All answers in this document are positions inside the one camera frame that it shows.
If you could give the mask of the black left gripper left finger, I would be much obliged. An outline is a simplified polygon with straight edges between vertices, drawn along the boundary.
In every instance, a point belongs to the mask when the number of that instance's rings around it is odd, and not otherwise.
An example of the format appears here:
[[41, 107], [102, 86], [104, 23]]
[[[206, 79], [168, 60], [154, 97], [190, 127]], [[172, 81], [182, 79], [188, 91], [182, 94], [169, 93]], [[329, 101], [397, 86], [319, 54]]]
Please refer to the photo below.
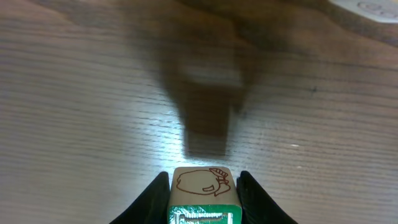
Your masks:
[[142, 193], [109, 224], [167, 224], [169, 175], [160, 172]]

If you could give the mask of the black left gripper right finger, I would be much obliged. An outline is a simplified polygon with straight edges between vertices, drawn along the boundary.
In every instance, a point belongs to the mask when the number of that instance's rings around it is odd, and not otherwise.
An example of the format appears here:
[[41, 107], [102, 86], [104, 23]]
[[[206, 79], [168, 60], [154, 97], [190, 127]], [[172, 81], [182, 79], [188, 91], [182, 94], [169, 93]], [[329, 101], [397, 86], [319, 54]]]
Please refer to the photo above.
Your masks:
[[243, 209], [243, 224], [298, 224], [246, 170], [237, 178], [237, 192]]

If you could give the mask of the green letter N block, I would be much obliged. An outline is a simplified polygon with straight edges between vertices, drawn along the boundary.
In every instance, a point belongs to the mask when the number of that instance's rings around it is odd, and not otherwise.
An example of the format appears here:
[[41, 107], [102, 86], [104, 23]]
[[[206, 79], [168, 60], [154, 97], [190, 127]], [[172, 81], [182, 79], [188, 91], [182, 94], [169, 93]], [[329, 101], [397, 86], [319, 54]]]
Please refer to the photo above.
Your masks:
[[243, 209], [226, 167], [175, 169], [167, 209], [168, 224], [241, 224]]

